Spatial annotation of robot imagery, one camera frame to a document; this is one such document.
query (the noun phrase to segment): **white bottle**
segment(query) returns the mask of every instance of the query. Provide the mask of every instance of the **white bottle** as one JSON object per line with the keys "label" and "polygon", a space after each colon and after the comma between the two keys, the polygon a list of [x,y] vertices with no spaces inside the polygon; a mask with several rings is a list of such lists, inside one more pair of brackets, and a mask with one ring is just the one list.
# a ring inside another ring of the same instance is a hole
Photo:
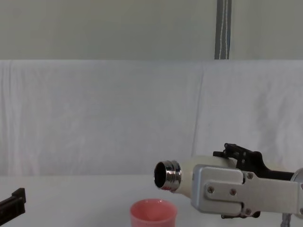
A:
{"label": "white bottle", "polygon": [[177,161],[159,162],[154,170],[155,184],[159,189],[191,198],[193,169],[198,164],[232,168],[236,166],[231,159],[213,156],[195,156],[180,164]]}

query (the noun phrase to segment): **white table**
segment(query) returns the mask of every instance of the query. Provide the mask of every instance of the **white table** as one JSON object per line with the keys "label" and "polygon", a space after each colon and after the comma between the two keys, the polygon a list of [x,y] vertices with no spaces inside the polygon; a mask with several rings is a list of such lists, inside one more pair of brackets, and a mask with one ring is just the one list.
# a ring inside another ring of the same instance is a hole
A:
{"label": "white table", "polygon": [[[280,214],[226,219],[201,214],[183,195],[155,188],[150,175],[0,177],[0,199],[25,187],[26,213],[5,227],[129,227],[129,207],[144,198],[163,198],[178,207],[177,227],[279,227]],[[302,226],[293,216],[292,227]]]}

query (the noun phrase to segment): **bottle neck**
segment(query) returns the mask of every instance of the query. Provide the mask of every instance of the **bottle neck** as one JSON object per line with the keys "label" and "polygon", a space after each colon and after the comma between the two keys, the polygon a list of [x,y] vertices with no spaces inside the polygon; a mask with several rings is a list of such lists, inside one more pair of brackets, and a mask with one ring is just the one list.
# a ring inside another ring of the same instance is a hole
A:
{"label": "bottle neck", "polygon": [[157,188],[174,192],[181,184],[181,168],[177,161],[159,162],[154,169]]}

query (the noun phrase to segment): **silver metal bracket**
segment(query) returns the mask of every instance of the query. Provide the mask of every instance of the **silver metal bracket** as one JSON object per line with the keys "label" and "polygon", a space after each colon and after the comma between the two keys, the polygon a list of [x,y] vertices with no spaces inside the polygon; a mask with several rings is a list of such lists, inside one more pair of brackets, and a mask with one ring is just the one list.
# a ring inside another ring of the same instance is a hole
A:
{"label": "silver metal bracket", "polygon": [[302,183],[258,178],[234,168],[197,165],[192,205],[203,213],[250,217],[258,211],[303,212]]}

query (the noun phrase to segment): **pink cup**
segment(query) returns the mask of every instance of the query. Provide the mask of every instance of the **pink cup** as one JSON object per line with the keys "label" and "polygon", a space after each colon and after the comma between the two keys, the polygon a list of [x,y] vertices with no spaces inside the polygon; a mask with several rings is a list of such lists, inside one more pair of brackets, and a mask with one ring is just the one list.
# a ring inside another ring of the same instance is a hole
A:
{"label": "pink cup", "polygon": [[145,199],[130,208],[132,227],[175,227],[177,207],[160,199]]}

